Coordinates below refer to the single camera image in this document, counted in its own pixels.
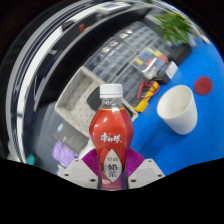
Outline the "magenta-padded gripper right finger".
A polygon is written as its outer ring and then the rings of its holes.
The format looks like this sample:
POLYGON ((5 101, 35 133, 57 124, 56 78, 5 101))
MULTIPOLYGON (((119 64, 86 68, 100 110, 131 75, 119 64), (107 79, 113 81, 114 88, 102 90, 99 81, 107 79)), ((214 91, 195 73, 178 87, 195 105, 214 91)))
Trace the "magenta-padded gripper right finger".
POLYGON ((153 159, 145 159, 131 149, 126 161, 127 186, 129 189, 140 188, 164 177, 164 173, 153 159))

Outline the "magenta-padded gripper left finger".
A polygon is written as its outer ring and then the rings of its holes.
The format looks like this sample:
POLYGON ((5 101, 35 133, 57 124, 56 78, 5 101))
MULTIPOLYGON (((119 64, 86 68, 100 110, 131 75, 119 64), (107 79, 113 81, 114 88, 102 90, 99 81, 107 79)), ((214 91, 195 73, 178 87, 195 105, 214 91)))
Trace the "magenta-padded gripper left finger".
POLYGON ((62 177, 84 188, 98 189, 100 186, 100 163, 95 149, 82 159, 74 159, 65 169, 62 177))

